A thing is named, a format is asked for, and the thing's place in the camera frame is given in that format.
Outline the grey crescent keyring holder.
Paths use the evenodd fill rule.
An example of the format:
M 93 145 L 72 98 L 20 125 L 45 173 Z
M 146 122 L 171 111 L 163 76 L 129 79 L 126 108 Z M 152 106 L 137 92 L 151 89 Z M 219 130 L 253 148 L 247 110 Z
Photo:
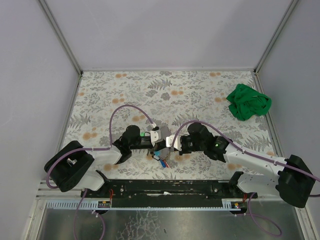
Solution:
M 161 130 L 162 140 L 155 144 L 155 149 L 153 153 L 156 151 L 160 151 L 161 152 L 160 157 L 155 155 L 154 156 L 156 158 L 159 158 L 159 160 L 162 160 L 163 162 L 167 162 L 170 159 L 171 152 L 170 152 L 170 148 L 166 147 L 166 137 L 171 136 L 172 131 L 169 129 L 167 125 L 162 125 L 159 128 Z

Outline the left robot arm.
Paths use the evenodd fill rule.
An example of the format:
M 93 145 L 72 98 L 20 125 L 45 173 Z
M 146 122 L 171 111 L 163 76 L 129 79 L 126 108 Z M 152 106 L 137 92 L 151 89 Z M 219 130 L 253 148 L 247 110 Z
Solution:
M 99 190 L 105 183 L 103 165 L 119 165 L 132 156 L 133 150 L 149 150 L 150 154 L 167 147 L 170 132 L 153 126 L 141 135 L 136 125 L 128 126 L 110 147 L 85 148 L 77 140 L 68 143 L 44 166 L 46 184 L 51 189 L 68 192 L 74 188 Z

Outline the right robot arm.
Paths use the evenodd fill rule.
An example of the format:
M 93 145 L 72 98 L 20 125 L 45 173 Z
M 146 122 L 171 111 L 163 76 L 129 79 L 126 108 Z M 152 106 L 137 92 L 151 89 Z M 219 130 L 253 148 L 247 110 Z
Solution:
M 319 178 L 314 176 L 304 161 L 296 155 L 288 158 L 272 156 L 243 147 L 222 132 L 214 136 L 210 124 L 191 120 L 187 135 L 166 137 L 166 146 L 180 155 L 203 152 L 208 158 L 227 164 L 239 164 L 255 171 L 256 175 L 237 173 L 236 186 L 244 193 L 257 193 L 280 197 L 286 203 L 304 208 Z

